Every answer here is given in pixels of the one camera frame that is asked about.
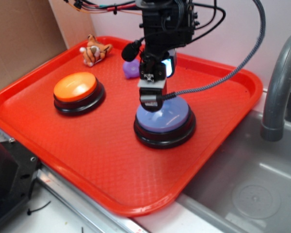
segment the drain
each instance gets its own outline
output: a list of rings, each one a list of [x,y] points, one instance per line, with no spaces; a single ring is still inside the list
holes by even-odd
[[[263,219],[273,216],[280,207],[280,196],[264,185],[242,183],[233,191],[233,204],[245,216]]]

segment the black button base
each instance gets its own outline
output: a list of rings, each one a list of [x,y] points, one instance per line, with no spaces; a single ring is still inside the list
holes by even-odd
[[[73,102],[63,102],[54,95],[54,106],[60,114],[66,116],[77,116],[88,113],[97,108],[105,99],[106,92],[104,86],[96,79],[95,90],[87,97]]]
[[[140,142],[144,145],[156,149],[168,149],[179,146],[189,140],[195,132],[196,119],[189,108],[188,119],[179,128],[165,132],[154,133],[144,129],[138,122],[137,117],[134,122],[134,130]]]

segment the purple button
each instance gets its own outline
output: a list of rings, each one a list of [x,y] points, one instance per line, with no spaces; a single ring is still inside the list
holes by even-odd
[[[123,71],[127,79],[139,77],[139,64],[137,59],[131,62],[124,62]]]
[[[185,123],[188,115],[189,106],[181,97],[164,101],[163,107],[153,113],[140,105],[136,114],[139,124],[155,133],[165,133],[179,128]]]

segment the tray rim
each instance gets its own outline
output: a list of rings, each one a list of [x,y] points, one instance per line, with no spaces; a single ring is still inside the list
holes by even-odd
[[[129,41],[127,41],[127,40],[120,39],[117,37],[112,37],[112,36],[103,36],[103,37],[98,37],[97,39],[99,41],[101,41],[102,43],[106,43],[106,42],[112,43],[112,41],[117,41],[117,42],[120,42],[121,44],[129,43]],[[46,68],[47,66],[50,66],[52,64],[57,64],[57,65],[64,64],[65,62],[69,61],[71,58],[79,55],[80,54],[79,48],[86,45],[86,42],[87,41],[82,41],[81,43],[64,51],[63,53],[59,54],[55,58],[42,64],[38,68],[36,68],[33,71],[29,72],[28,74],[24,75],[22,78],[16,80],[15,82],[13,82],[10,85],[3,88],[0,91],[0,105],[2,103],[4,103],[6,100],[8,100],[9,98],[11,98],[16,93],[22,91],[24,88],[30,86],[35,81],[43,78],[44,75],[46,75],[47,73],[54,70],[54,69],[52,69],[52,70],[47,72],[47,68]],[[178,59],[178,65],[181,66],[182,64],[185,64],[189,68],[193,68],[192,65],[195,64],[196,62],[199,63],[203,67],[206,67],[206,66],[215,67],[216,69],[213,69],[214,73],[211,75],[214,75],[217,77],[220,77],[223,74],[226,75],[234,69],[234,67],[232,67],[232,66],[224,65],[221,63],[217,63],[217,62],[213,62],[213,61],[209,61],[206,59],[201,59],[201,58],[197,58],[197,57],[193,57],[193,56],[189,56],[189,55],[185,55],[185,54],[181,54],[181,53],[177,53],[177,59]],[[239,111],[236,115],[234,115],[234,117],[231,118],[230,122],[223,127],[223,129],[220,131],[219,134],[217,134],[217,136],[215,137],[215,139],[216,139],[215,144],[216,145],[213,145],[214,144],[213,141],[215,141],[215,140],[213,140],[212,142],[210,142],[210,144],[207,146],[207,148],[202,152],[202,154],[204,154],[204,153],[213,154],[215,152],[215,150],[218,148],[218,146],[217,146],[218,139],[220,139],[221,142],[223,142],[226,139],[226,137],[234,130],[234,128],[241,122],[241,120],[251,110],[251,108],[254,106],[254,104],[260,99],[260,96],[263,92],[263,86],[262,86],[262,82],[260,81],[260,79],[255,74],[253,74],[252,72],[250,72],[248,70],[245,70],[245,69],[240,70],[239,73],[235,77],[233,77],[231,80],[229,80],[228,82],[230,82],[230,81],[238,82],[242,85],[247,85],[246,88],[248,89],[248,91],[251,95],[250,99],[247,102],[247,105],[244,106],[242,108],[242,110]],[[251,84],[253,84],[253,86],[249,87],[248,83],[246,83],[246,82],[251,82]],[[39,145],[37,145],[35,142],[32,142],[30,139],[26,138],[26,136],[24,136],[22,133],[18,132],[16,129],[14,129],[13,126],[10,125],[8,122],[4,122],[1,119],[0,119],[0,128],[4,132],[9,134],[10,136],[14,136],[17,141],[21,142],[24,146],[26,146],[33,153],[50,154],[45,149],[43,149]],[[201,156],[202,160],[199,161],[200,166],[199,166],[198,170],[204,165],[204,163],[210,157],[211,157],[211,155],[207,158],[205,158],[205,156]],[[50,159],[46,163],[47,166],[49,164],[52,164],[51,168],[57,173],[59,170],[62,170],[63,168],[67,167],[63,162],[54,158],[54,156],[52,157],[52,159]],[[192,167],[190,167],[190,169],[188,169],[185,172],[185,174],[186,173],[190,174],[190,177],[192,178],[198,172],[198,170],[196,171],[196,167],[193,168],[193,166],[192,166]],[[168,192],[168,193],[172,193],[172,195],[170,195],[170,194],[166,195],[164,199],[161,199],[159,201],[155,201],[146,207],[138,207],[138,206],[122,205],[122,204],[118,203],[116,200],[114,200],[113,198],[111,198],[110,196],[107,196],[105,193],[103,193],[104,195],[101,195],[99,188],[93,187],[92,184],[90,184],[86,180],[81,179],[77,174],[75,174],[74,172],[71,172],[69,169],[65,169],[65,175],[63,177],[73,184],[75,184],[75,182],[77,181],[78,185],[81,185],[81,187],[82,187],[81,190],[84,193],[86,193],[86,194],[90,193],[91,194],[90,196],[93,196],[93,194],[94,194],[95,197],[98,197],[97,199],[95,198],[95,200],[98,201],[103,206],[105,206],[107,209],[110,209],[110,206],[112,206],[111,211],[114,211],[117,214],[128,216],[128,217],[146,215],[146,214],[152,213],[152,212],[154,212],[158,209],[161,209],[162,207],[165,207],[166,205],[172,203],[177,198],[177,196],[180,194],[180,192],[182,191],[182,189],[185,187],[185,185],[188,182],[188,179],[187,179],[188,176],[183,175],[177,182],[177,183],[183,184],[182,188],[180,190],[179,190],[179,188],[175,187],[176,185],[174,185],[171,188],[171,190]]]

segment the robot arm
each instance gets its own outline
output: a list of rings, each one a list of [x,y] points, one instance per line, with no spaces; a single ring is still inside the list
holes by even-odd
[[[122,56],[126,61],[133,60],[141,41],[145,40],[145,48],[140,54],[138,86],[142,107],[155,112],[161,109],[162,100],[151,99],[166,94],[166,67],[162,61],[173,57],[171,51],[175,48],[184,47],[192,41],[198,24],[195,22],[197,14],[194,13],[192,0],[136,0],[136,6],[142,11],[140,27],[145,36],[129,44]]]

